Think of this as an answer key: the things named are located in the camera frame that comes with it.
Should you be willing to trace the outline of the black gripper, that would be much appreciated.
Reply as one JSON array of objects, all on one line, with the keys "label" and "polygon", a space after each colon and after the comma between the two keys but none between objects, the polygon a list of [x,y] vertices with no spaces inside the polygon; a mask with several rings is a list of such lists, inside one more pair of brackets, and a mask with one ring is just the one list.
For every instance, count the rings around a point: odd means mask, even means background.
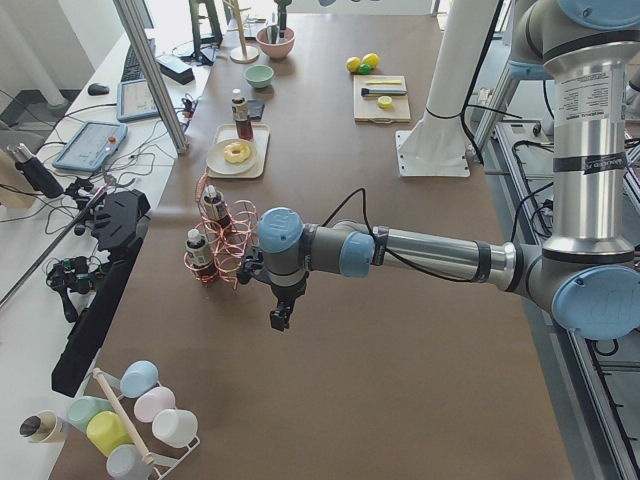
[{"label": "black gripper", "polygon": [[294,309],[296,300],[305,294],[306,287],[306,280],[301,280],[289,286],[276,284],[271,286],[271,291],[277,300],[275,310],[270,312],[270,322],[273,329],[285,331],[290,328],[291,312]]},{"label": "black gripper", "polygon": [[279,6],[277,9],[278,12],[278,27],[279,27],[279,37],[280,39],[286,39],[286,28],[287,28],[287,7]]}]

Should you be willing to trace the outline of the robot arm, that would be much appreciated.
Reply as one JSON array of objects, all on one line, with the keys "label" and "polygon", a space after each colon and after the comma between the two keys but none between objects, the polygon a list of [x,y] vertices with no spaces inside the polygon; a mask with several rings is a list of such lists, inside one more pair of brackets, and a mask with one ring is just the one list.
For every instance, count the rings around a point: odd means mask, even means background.
[{"label": "robot arm", "polygon": [[293,8],[295,13],[325,13],[330,11],[334,4],[334,0],[319,0],[319,1],[304,1],[300,6],[296,1],[291,0],[275,0],[276,5],[275,13],[275,30],[271,34],[272,42],[284,40],[286,29],[288,28],[288,10]]},{"label": "robot arm", "polygon": [[639,274],[623,237],[624,76],[639,49],[635,1],[520,1],[511,68],[555,83],[553,231],[540,246],[500,246],[368,223],[306,224],[291,209],[265,212],[247,277],[268,284],[271,325],[285,330],[311,271],[363,277],[400,263],[457,283],[491,283],[532,300],[564,329],[613,340],[639,324]]}]

